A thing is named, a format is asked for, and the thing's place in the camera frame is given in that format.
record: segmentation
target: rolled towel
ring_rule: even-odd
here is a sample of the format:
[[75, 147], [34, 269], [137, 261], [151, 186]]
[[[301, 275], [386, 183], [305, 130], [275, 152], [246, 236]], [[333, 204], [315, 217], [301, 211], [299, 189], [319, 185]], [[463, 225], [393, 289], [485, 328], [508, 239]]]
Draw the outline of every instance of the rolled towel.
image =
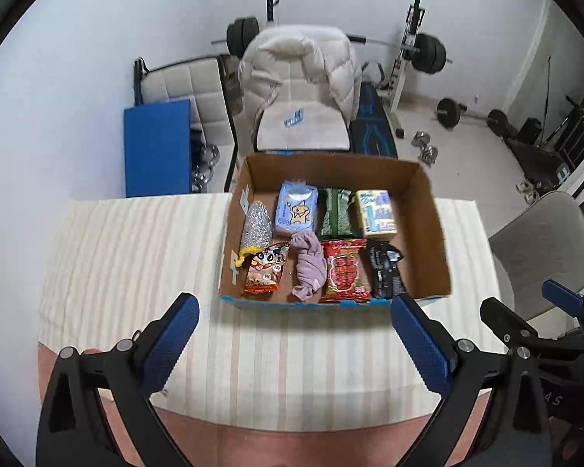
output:
[[306, 302], [324, 286], [327, 280], [327, 261], [324, 259], [318, 237], [311, 230], [292, 235], [290, 245], [299, 253], [296, 277], [300, 285], [292, 289], [292, 295]]

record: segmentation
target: beige folding chair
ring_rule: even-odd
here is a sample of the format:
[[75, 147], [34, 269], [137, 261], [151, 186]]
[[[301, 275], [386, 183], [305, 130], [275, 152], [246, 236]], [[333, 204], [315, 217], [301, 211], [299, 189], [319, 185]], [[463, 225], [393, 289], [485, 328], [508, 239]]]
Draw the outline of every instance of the beige folding chair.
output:
[[502, 302], [524, 320], [553, 308], [540, 294], [546, 279], [584, 288], [584, 216], [567, 193], [552, 191], [489, 238]]

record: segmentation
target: metal screw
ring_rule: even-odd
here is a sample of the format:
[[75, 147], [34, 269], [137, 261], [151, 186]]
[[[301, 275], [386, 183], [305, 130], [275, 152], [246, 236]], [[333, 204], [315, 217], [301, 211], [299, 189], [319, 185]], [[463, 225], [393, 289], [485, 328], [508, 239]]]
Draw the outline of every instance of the metal screw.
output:
[[456, 343], [456, 345], [458, 346], [458, 349], [466, 353], [474, 351], [474, 343], [469, 339], [461, 339]]
[[517, 348], [517, 355], [524, 360], [528, 360], [528, 358], [530, 358], [530, 349], [519, 346]]
[[117, 342], [117, 351], [130, 351], [132, 346], [134, 346], [132, 339], [121, 339], [119, 342]]
[[67, 360], [67, 358], [70, 358], [72, 355], [73, 355], [73, 348], [70, 346], [68, 346], [67, 348], [61, 349], [60, 353], [58, 354], [58, 356], [63, 358], [63, 360]]

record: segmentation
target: white wall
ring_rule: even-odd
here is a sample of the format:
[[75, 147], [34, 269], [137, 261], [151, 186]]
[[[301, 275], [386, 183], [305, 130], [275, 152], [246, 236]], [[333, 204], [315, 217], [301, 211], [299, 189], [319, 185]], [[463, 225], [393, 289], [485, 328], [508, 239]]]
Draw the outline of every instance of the white wall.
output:
[[124, 194], [132, 61], [207, 52], [200, 0], [37, 0], [0, 47], [0, 432], [33, 465], [37, 307], [68, 198]]
[[547, 96], [547, 58], [551, 54], [549, 108], [545, 135], [567, 116], [571, 104], [584, 97], [584, 39], [564, 12], [552, 2], [540, 37], [539, 47], [517, 96], [508, 111], [509, 122], [517, 129], [527, 118], [543, 123]]
[[[453, 65], [429, 76], [414, 73], [405, 90], [433, 98], [451, 96], [477, 111], [502, 107], [513, 78], [528, 52], [545, 0], [422, 0], [427, 15], [422, 31], [445, 44]], [[413, 0], [281, 0], [281, 24], [338, 26], [346, 33], [399, 43]], [[266, 20], [265, 0], [210, 0], [205, 8], [208, 40], [225, 36], [238, 16]], [[363, 57], [391, 70], [393, 51], [383, 46], [356, 46]], [[480, 95], [473, 107], [473, 96]]]

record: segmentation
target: tablecloth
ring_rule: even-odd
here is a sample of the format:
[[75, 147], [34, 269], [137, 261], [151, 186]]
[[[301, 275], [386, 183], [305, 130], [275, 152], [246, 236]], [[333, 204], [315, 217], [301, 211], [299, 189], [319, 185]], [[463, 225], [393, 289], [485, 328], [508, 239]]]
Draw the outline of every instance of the tablecloth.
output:
[[[201, 319], [155, 405], [223, 425], [281, 431], [384, 425], [432, 412], [389, 312], [241, 310], [218, 299], [229, 194], [72, 202], [47, 265], [39, 341], [111, 348], [182, 291]], [[475, 202], [437, 199], [453, 293], [424, 304], [455, 338], [503, 345], [478, 307], [499, 297]]]

